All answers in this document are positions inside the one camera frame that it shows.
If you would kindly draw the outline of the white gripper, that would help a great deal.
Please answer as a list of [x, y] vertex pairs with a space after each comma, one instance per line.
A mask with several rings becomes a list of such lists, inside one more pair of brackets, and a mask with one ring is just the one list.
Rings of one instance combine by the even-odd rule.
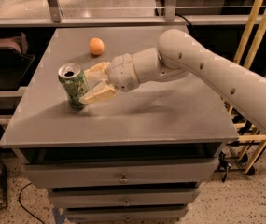
[[83, 104], [92, 104], [114, 98], [118, 91], [132, 91], [139, 87], [140, 82], [135, 72], [133, 58], [124, 54], [110, 62], [100, 62], [84, 71], [88, 81], [107, 79], [112, 84], [99, 82], [90, 91], [79, 98]]

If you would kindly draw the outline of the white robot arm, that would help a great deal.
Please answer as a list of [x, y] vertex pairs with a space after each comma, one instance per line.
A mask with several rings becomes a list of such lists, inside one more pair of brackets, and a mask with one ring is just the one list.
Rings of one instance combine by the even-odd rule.
[[155, 48], [123, 54], [85, 71], [98, 84], [79, 101], [102, 102], [149, 81], [168, 82], [190, 72], [266, 135], [266, 78], [206, 49], [187, 33], [163, 32]]

